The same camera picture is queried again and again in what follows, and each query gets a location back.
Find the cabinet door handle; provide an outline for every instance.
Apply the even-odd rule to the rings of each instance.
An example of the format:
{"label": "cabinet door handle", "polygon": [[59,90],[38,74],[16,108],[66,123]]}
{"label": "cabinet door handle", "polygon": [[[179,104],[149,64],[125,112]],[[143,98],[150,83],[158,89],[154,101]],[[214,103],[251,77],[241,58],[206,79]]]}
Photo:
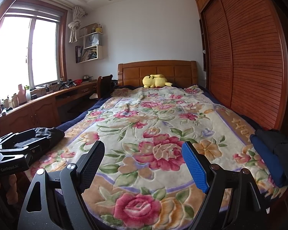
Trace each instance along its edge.
{"label": "cabinet door handle", "polygon": [[34,114],[34,116],[35,116],[36,123],[39,124],[39,121],[38,121],[38,118],[37,118],[36,114]]}

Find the window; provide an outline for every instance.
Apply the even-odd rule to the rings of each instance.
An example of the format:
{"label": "window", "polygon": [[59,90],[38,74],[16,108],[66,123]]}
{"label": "window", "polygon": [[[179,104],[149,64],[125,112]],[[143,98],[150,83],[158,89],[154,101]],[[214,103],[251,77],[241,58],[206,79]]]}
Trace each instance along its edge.
{"label": "window", "polygon": [[58,82],[62,12],[20,2],[7,11],[0,28],[0,98]]}

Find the red basket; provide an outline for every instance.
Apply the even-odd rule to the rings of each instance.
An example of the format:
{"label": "red basket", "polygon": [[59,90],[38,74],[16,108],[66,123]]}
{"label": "red basket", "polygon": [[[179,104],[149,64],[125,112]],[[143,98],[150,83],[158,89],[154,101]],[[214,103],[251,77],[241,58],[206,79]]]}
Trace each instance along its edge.
{"label": "red basket", "polygon": [[81,79],[76,79],[74,80],[74,82],[77,84],[77,85],[80,85],[82,83],[82,80]]}

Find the window pane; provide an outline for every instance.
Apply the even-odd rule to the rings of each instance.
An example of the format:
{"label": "window pane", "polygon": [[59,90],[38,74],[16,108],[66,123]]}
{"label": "window pane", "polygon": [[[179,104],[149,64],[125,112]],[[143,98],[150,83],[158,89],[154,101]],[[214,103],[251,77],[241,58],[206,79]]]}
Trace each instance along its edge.
{"label": "window pane", "polygon": [[32,43],[34,85],[58,80],[55,42],[56,23],[36,20]]}
{"label": "window pane", "polygon": [[18,92],[18,85],[29,85],[28,41],[30,18],[5,17],[0,29],[0,98]]}

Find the blue gripper pad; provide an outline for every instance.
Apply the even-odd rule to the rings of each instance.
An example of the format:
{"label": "blue gripper pad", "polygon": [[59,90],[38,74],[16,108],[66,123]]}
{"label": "blue gripper pad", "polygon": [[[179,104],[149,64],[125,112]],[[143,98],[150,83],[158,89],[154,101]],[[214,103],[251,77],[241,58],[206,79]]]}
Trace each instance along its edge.
{"label": "blue gripper pad", "polygon": [[193,148],[194,151],[196,151],[190,142],[184,142],[181,149],[182,157],[185,160],[185,163],[187,164],[187,167],[191,173],[191,176],[197,188],[201,189],[204,193],[207,193],[209,191],[207,174],[203,166],[201,165],[200,161],[191,150],[191,148]]}

